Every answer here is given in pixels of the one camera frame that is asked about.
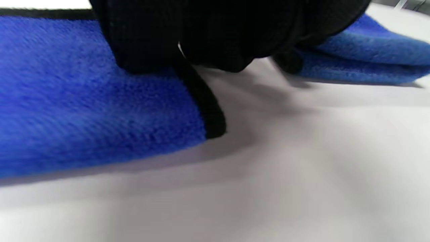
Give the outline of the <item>person's right hand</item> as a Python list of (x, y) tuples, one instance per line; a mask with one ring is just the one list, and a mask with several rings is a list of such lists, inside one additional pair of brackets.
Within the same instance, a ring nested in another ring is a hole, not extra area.
[(254, 59), (346, 29), (369, 0), (91, 0), (116, 63), (134, 74), (195, 65), (237, 73)]

